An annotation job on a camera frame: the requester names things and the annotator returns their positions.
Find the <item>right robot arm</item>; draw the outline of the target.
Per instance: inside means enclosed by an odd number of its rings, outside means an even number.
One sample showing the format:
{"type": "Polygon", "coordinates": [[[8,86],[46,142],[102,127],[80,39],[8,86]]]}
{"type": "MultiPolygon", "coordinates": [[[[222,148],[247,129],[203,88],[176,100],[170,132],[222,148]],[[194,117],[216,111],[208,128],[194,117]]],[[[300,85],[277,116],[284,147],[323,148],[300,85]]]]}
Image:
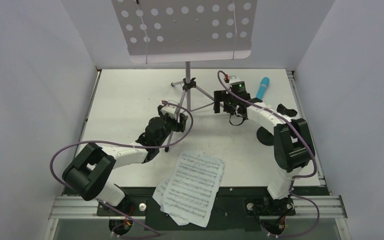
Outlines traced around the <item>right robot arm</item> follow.
{"type": "Polygon", "coordinates": [[[269,197],[263,199],[262,207],[270,215],[283,207],[281,199],[289,196],[296,179],[310,178],[317,173],[315,150],[306,120],[293,119],[266,105],[259,98],[252,98],[246,91],[244,81],[230,83],[223,90],[213,93],[214,107],[231,116],[251,120],[260,125],[259,141],[273,146],[276,172],[267,190],[269,197]]]}

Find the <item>lilac perforated music stand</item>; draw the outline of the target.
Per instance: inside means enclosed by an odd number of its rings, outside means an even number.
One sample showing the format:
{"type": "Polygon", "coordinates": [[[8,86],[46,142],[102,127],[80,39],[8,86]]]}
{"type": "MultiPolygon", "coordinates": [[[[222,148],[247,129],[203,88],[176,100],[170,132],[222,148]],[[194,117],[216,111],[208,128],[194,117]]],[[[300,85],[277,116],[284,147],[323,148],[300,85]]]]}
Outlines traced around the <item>lilac perforated music stand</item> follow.
{"type": "Polygon", "coordinates": [[[251,54],[255,0],[114,0],[130,60],[185,64],[245,59],[251,54]]]}

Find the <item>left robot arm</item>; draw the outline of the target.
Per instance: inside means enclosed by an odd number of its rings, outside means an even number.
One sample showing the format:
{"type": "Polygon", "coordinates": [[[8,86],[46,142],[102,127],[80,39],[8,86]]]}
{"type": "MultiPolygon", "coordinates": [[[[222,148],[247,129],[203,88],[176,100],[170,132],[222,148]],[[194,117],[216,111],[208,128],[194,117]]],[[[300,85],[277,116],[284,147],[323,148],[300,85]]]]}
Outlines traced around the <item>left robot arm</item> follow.
{"type": "Polygon", "coordinates": [[[62,174],[63,183],[70,186],[85,201],[96,199],[109,204],[116,215],[129,210],[126,193],[109,180],[112,170],[132,164],[152,161],[161,149],[167,150],[167,138],[173,132],[187,134],[187,121],[192,118],[187,109],[177,112],[176,103],[164,101],[158,106],[158,116],[148,121],[144,132],[131,145],[104,141],[84,141],[84,147],[62,174]]]}

